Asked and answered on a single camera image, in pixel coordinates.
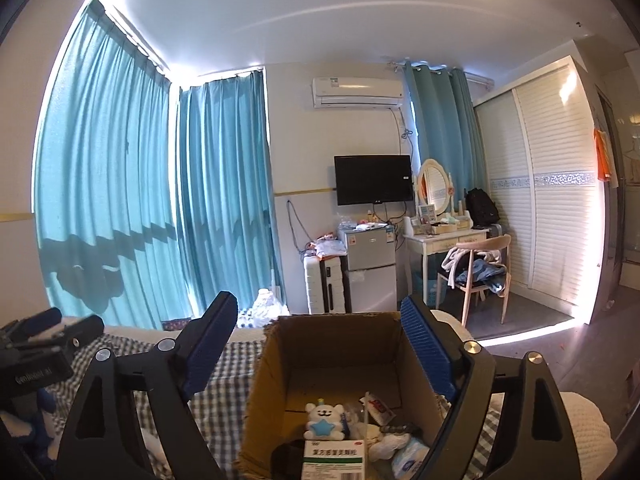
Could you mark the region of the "white bear toy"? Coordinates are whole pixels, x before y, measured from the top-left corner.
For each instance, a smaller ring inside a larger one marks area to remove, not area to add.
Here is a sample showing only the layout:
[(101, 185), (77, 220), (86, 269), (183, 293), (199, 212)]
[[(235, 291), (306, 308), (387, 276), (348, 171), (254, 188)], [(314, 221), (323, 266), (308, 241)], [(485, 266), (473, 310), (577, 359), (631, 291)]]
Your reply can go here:
[(304, 438), (313, 441), (341, 441), (345, 439), (342, 404), (326, 404), (322, 399), (317, 404), (307, 403)]

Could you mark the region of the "green white medicine box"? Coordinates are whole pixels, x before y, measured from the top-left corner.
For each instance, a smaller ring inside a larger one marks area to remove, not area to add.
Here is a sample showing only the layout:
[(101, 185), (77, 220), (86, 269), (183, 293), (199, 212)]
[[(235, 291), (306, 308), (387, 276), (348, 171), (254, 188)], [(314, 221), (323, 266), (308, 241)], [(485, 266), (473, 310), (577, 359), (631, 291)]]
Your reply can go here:
[(303, 480), (363, 480), (366, 476), (366, 444), (363, 440), (307, 440)]

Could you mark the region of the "red white sachet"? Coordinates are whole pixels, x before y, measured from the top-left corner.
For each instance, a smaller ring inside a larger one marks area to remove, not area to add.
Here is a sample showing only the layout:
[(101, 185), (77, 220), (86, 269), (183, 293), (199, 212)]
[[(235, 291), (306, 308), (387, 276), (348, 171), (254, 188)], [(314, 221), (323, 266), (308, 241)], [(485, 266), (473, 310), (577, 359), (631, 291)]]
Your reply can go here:
[(361, 399), (361, 402), (378, 426), (387, 426), (396, 416), (396, 414), (373, 393), (367, 393), (366, 396)]

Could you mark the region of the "large teal curtain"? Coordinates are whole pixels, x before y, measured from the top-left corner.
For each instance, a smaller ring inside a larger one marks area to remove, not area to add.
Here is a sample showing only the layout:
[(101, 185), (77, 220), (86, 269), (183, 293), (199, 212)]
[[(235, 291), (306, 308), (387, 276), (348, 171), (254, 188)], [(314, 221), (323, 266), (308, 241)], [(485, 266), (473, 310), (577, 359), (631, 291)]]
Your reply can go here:
[(171, 210), (169, 91), (89, 1), (58, 52), (32, 168), (44, 288), (65, 315), (160, 328), (192, 313)]

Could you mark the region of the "middle teal curtain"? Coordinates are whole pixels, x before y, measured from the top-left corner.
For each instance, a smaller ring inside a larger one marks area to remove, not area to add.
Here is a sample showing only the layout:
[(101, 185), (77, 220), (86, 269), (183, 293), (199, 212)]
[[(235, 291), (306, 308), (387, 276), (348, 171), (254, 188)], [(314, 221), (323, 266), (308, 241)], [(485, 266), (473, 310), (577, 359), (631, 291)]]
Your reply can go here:
[(281, 285), (264, 74), (217, 79), (180, 93), (177, 228), (188, 289), (200, 309), (218, 292), (250, 308)]

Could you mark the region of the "wooden chair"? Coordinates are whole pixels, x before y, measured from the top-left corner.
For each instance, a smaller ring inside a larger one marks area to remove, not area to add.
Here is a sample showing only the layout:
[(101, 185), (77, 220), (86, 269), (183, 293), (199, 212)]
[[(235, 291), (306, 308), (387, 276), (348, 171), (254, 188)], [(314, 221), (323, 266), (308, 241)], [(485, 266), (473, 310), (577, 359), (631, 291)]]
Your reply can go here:
[(464, 293), (460, 323), (463, 327), (469, 319), (471, 299), (474, 295), (483, 300), (486, 292), (492, 292), (502, 300), (500, 323), (506, 320), (512, 283), (512, 237), (504, 234), (476, 242), (459, 242), (447, 252), (437, 273), (436, 301), (438, 308), (444, 288), (459, 289)]

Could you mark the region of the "white plastic bag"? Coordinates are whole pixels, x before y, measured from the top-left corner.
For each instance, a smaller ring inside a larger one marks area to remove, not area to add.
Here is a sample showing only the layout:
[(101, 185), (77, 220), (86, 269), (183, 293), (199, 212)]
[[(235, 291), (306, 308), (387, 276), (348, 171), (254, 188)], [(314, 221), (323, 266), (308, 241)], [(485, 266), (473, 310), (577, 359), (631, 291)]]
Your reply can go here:
[(246, 311), (246, 322), (250, 327), (259, 328), (290, 315), (288, 307), (281, 304), (270, 289), (261, 288), (254, 304)]

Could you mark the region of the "brown cardboard box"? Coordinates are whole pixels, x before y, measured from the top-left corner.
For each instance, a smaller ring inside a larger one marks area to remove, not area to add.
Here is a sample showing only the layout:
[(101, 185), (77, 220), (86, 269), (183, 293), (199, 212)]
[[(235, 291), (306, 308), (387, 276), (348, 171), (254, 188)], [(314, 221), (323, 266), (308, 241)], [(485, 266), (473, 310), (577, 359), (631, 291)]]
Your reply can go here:
[(378, 396), (433, 443), (444, 418), (397, 312), (292, 315), (266, 330), (248, 396), (236, 468), (268, 479), (271, 455), (302, 437), (306, 406)]

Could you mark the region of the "black backpack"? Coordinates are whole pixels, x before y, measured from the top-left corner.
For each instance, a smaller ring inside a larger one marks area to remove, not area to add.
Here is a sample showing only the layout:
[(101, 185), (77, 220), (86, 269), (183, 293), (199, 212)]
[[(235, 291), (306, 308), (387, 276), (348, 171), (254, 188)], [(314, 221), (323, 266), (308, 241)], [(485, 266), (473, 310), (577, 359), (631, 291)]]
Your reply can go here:
[(472, 188), (466, 192), (465, 205), (476, 226), (487, 228), (500, 221), (496, 204), (482, 188)]

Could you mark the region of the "white suitcase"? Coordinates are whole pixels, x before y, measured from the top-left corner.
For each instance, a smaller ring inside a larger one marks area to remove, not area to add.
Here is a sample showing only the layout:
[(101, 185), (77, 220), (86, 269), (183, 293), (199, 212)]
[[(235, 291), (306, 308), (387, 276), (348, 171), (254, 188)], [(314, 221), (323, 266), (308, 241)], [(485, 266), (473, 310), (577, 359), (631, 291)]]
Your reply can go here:
[(309, 314), (345, 313), (346, 300), (340, 257), (303, 260)]

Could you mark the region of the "silver mini fridge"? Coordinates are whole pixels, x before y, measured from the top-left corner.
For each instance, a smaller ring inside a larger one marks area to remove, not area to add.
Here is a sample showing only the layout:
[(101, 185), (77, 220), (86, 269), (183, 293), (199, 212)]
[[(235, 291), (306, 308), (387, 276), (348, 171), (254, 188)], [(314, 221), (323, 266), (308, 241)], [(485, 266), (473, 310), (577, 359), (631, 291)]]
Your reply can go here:
[(395, 233), (389, 224), (340, 229), (346, 246), (346, 280), (352, 312), (397, 309)]

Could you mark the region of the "oval vanity mirror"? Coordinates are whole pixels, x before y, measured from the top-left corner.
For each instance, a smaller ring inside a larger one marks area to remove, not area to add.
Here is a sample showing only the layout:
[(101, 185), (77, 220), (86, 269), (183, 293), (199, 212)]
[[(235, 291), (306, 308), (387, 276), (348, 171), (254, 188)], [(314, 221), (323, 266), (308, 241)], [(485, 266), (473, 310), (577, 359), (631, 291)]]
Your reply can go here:
[(448, 172), (435, 159), (427, 159), (416, 177), (416, 204), (432, 206), (436, 217), (449, 208), (454, 187)]

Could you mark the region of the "orange hanging cloth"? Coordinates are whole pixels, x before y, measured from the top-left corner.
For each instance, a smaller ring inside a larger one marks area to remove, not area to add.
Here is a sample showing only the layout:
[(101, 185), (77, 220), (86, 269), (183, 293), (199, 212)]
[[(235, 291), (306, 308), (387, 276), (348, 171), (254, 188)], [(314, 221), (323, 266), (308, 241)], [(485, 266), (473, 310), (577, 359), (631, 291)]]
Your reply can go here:
[(595, 128), (593, 130), (593, 137), (597, 152), (598, 180), (610, 182), (612, 170), (610, 160), (608, 159), (608, 147), (605, 142), (605, 134), (602, 130)]

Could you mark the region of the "white sliding wardrobe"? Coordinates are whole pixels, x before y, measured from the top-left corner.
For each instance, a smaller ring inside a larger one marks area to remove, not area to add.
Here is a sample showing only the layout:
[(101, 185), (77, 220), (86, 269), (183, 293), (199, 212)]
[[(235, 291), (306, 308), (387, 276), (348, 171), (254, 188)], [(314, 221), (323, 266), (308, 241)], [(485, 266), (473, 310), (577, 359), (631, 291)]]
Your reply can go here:
[(598, 92), (566, 56), (474, 103), (488, 193), (512, 237), (513, 290), (589, 323), (604, 256)]

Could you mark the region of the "black wall television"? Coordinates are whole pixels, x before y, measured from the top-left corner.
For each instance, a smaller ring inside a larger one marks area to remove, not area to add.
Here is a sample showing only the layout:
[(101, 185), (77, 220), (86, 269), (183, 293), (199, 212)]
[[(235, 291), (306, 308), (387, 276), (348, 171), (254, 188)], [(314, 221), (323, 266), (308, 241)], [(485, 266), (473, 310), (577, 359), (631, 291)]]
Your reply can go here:
[(338, 206), (413, 200), (409, 155), (335, 156), (334, 174)]

